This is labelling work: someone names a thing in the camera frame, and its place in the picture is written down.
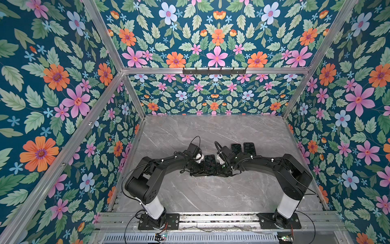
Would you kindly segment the purple-edged phone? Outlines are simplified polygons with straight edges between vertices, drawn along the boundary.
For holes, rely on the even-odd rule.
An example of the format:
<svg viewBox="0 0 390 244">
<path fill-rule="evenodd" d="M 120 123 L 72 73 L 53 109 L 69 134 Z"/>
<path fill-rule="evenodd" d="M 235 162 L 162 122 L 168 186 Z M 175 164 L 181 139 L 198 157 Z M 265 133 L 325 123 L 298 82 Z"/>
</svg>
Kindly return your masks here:
<svg viewBox="0 0 390 244">
<path fill-rule="evenodd" d="M 217 175 L 215 155 L 206 155 L 204 158 L 204 173 L 206 175 Z"/>
</svg>

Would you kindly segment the silver-edged black phone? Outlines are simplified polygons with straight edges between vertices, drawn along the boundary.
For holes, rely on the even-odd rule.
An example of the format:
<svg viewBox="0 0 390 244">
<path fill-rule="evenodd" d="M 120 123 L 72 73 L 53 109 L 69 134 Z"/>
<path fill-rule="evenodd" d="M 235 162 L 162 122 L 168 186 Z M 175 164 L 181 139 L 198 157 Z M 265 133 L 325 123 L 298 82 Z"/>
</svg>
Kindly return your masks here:
<svg viewBox="0 0 390 244">
<path fill-rule="evenodd" d="M 250 156 L 257 155 L 256 147 L 255 147 L 255 144 L 253 142 L 245 142 L 245 143 L 243 143 L 243 146 L 244 146 L 244 154 L 246 156 L 250 157 Z"/>
</svg>

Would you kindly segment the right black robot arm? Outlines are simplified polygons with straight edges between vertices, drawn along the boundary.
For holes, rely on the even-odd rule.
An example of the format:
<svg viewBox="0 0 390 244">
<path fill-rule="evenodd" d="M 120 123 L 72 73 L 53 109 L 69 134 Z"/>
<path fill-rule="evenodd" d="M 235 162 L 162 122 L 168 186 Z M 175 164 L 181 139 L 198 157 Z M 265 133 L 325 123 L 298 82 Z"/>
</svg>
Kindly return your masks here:
<svg viewBox="0 0 390 244">
<path fill-rule="evenodd" d="M 290 154 L 281 157 L 264 157 L 251 151 L 238 151 L 239 144 L 231 147 L 214 142 L 217 156 L 223 164 L 233 171 L 256 171 L 273 175 L 283 196 L 270 221 L 284 229 L 292 224 L 292 217 L 312 182 L 313 176 L 297 159 Z"/>
</svg>

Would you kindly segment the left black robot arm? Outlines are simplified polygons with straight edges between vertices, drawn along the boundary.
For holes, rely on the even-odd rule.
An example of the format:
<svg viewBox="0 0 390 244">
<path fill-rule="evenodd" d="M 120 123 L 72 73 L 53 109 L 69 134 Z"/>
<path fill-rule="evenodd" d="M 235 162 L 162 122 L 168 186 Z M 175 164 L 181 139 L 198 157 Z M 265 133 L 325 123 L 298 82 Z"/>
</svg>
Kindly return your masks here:
<svg viewBox="0 0 390 244">
<path fill-rule="evenodd" d="M 127 179 L 124 189 L 140 203 L 146 213 L 146 222 L 154 229 L 164 227 L 167 218 L 166 208 L 161 204 L 158 193 L 164 177 L 174 171 L 190 170 L 204 160 L 201 152 L 176 152 L 162 159 L 144 157 Z"/>
</svg>

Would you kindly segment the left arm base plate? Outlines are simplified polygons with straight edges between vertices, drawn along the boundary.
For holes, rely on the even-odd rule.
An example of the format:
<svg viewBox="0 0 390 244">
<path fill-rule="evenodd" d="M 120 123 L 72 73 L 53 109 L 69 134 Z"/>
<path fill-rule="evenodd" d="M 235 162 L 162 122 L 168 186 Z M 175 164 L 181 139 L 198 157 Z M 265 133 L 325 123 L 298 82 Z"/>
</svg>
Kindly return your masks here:
<svg viewBox="0 0 390 244">
<path fill-rule="evenodd" d="M 146 213 L 140 217 L 138 230 L 178 230 L 180 223 L 180 214 L 164 213 L 155 220 Z"/>
</svg>

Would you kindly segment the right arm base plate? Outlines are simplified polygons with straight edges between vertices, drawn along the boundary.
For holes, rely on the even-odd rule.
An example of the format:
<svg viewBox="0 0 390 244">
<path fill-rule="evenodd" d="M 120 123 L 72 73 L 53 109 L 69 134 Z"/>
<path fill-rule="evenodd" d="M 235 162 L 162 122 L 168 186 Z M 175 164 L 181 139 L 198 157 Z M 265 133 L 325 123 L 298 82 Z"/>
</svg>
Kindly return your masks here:
<svg viewBox="0 0 390 244">
<path fill-rule="evenodd" d="M 278 211 L 258 213 L 262 229 L 301 229 L 302 225 L 296 213 L 291 218 L 285 218 Z"/>
</svg>

